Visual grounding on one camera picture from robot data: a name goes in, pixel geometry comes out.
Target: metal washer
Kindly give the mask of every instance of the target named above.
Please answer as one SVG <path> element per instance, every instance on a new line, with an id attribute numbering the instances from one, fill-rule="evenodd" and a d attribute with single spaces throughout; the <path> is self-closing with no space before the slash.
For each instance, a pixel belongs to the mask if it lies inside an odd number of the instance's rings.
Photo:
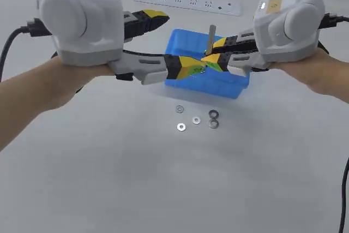
<path id="1" fill-rule="evenodd" d="M 183 111 L 184 111 L 184 107 L 182 105 L 176 106 L 176 112 L 177 113 L 183 113 Z"/>
<path id="2" fill-rule="evenodd" d="M 216 110 L 210 110 L 208 113 L 209 117 L 212 118 L 213 120 L 216 120 L 219 117 L 219 113 Z"/>
<path id="3" fill-rule="evenodd" d="M 177 125 L 177 129 L 182 132 L 185 131 L 185 124 L 184 123 L 180 123 Z"/>
<path id="4" fill-rule="evenodd" d="M 216 129 L 219 127 L 219 122 L 215 119 L 209 120 L 208 124 L 209 124 L 209 127 L 213 129 Z"/>
<path id="5" fill-rule="evenodd" d="M 193 117 L 192 118 L 192 122 L 195 124 L 195 125 L 199 125 L 200 122 L 201 122 L 201 119 L 199 117 Z"/>

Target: blue plastic box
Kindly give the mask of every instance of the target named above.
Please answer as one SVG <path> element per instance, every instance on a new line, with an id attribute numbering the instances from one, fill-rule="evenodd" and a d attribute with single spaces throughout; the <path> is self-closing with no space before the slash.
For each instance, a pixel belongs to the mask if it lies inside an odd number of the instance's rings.
<path id="1" fill-rule="evenodd" d="M 171 34 L 169 44 L 166 48 L 166 54 L 189 56 L 200 60 L 204 57 L 207 41 L 207 34 L 175 29 Z M 207 67 L 204 73 L 192 75 L 181 80 L 166 80 L 165 84 L 167 86 L 236 99 L 241 94 L 241 91 L 248 87 L 249 82 L 250 75 L 246 77 L 237 76 L 229 72 L 219 72 Z"/>

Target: gray table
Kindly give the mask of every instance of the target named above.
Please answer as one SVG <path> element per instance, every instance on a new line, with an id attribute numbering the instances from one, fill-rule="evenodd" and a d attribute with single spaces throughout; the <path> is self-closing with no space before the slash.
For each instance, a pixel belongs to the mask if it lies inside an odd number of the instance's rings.
<path id="1" fill-rule="evenodd" d="M 127 44 L 163 52 L 171 31 L 233 35 L 251 25 L 258 0 L 233 17 L 123 0 L 171 21 Z M 349 14 L 349 0 L 325 0 Z M 35 0 L 0 0 L 0 43 L 34 17 Z M 321 40 L 348 60 L 348 25 Z M 18 38 L 4 77 L 46 61 L 51 40 Z M 175 106 L 182 104 L 179 115 Z M 220 127 L 207 127 L 219 110 Z M 202 123 L 191 124 L 193 116 Z M 163 85 L 94 80 L 62 109 L 36 119 L 0 154 L 1 232 L 334 232 L 348 149 L 349 106 L 281 71 L 253 74 L 238 100 Z M 180 133 L 177 123 L 187 124 Z"/>

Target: label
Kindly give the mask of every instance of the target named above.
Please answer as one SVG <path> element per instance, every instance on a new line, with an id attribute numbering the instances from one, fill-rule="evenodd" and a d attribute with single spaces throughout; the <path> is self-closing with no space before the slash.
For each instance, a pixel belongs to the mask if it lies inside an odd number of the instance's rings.
<path id="1" fill-rule="evenodd" d="M 203 67 L 201 65 L 195 65 L 195 66 L 190 68 L 188 76 L 199 74 L 202 72 L 205 72 L 205 67 Z"/>
<path id="2" fill-rule="evenodd" d="M 266 14 L 277 13 L 281 10 L 282 0 L 269 0 Z"/>
<path id="3" fill-rule="evenodd" d="M 222 72 L 222 71 L 223 71 L 217 63 L 212 63 L 212 62 L 207 61 L 206 64 L 207 64 L 210 68 L 213 68 L 214 70 L 217 70 L 217 71 L 219 71 L 219 72 Z"/>

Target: white power strip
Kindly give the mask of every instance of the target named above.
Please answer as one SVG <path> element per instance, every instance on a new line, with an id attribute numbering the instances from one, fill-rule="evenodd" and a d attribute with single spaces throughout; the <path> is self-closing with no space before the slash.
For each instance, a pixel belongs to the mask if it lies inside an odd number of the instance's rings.
<path id="1" fill-rule="evenodd" d="M 241 4 L 229 0 L 134 0 L 138 2 L 187 8 L 224 15 L 241 16 Z"/>

